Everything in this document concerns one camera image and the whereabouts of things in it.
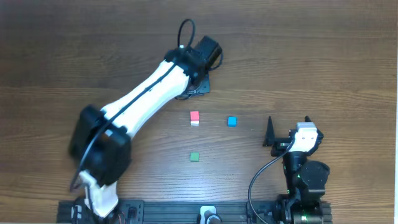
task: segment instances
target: wooden surface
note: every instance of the wooden surface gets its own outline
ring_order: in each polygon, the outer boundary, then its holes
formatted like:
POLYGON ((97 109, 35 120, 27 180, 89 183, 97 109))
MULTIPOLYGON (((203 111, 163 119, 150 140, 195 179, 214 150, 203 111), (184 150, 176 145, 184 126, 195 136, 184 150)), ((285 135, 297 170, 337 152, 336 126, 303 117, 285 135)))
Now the wooden surface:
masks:
MULTIPOLYGON (((139 131, 119 195, 244 201, 271 160, 267 117, 286 136, 309 115, 325 133, 311 159, 330 166, 324 200, 335 223, 392 223, 397 3, 388 0, 1 1, 0 221, 55 221, 58 201, 76 197, 67 146, 80 110, 145 80, 187 17, 195 42, 221 44, 224 64, 210 94, 171 101, 139 131), (227 128, 230 115, 238 127, 227 128)), ((253 191, 284 193, 282 166, 253 191)))

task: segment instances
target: pink block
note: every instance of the pink block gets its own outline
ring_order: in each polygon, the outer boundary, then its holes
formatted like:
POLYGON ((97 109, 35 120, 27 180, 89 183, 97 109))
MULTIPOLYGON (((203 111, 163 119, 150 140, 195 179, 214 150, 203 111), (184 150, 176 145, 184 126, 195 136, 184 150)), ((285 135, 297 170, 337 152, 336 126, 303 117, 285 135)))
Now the pink block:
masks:
POLYGON ((199 111, 191 111, 191 121, 199 121, 199 111))

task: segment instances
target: blue block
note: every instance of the blue block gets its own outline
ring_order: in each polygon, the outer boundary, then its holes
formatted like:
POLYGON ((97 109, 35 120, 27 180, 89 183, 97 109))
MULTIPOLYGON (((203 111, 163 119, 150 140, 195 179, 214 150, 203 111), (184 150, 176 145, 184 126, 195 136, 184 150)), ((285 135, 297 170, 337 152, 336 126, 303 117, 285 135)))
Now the blue block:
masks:
POLYGON ((228 117, 228 127, 236 127, 236 117, 228 117))

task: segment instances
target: wooden table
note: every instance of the wooden table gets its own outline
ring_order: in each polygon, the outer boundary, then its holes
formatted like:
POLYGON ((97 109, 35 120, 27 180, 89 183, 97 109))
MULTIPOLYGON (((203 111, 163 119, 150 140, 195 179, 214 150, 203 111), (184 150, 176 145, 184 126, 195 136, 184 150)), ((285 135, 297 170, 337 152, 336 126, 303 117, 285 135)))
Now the wooden table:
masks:
MULTIPOLYGON (((74 199, 67 146, 80 110, 117 100, 177 46, 184 18, 224 50, 211 93, 173 100, 132 141, 122 198, 244 201, 278 136, 309 115, 325 133, 311 159, 331 174, 335 223, 392 223, 397 3, 357 0, 0 2, 0 221, 54 222, 74 199), (199 110, 191 128, 189 111, 199 110), (227 116, 238 126, 228 128, 227 116), (190 152, 200 162, 190 162, 190 152)), ((184 31, 187 41, 189 30, 184 31)), ((255 199, 285 192, 280 164, 255 199)))

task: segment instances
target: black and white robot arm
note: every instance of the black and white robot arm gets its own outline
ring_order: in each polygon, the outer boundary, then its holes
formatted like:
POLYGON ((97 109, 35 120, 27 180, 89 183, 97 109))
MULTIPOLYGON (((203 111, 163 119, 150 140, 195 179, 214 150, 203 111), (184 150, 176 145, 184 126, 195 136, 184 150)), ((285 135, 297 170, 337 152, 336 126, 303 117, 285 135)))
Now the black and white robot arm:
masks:
MULTIPOLYGON (((192 22, 195 33, 193 21, 187 19, 178 38, 186 22, 192 22)), ((107 217, 118 204, 117 180, 131 162, 131 139, 142 125, 171 99, 210 90, 208 71, 222 49, 207 36, 194 48, 192 40, 193 36, 186 47, 178 40, 178 47, 166 53, 155 72, 126 96, 101 110, 89 105, 80 113, 69 148, 79 162, 70 190, 77 188, 79 179, 86 190, 85 204, 97 216, 107 217)))

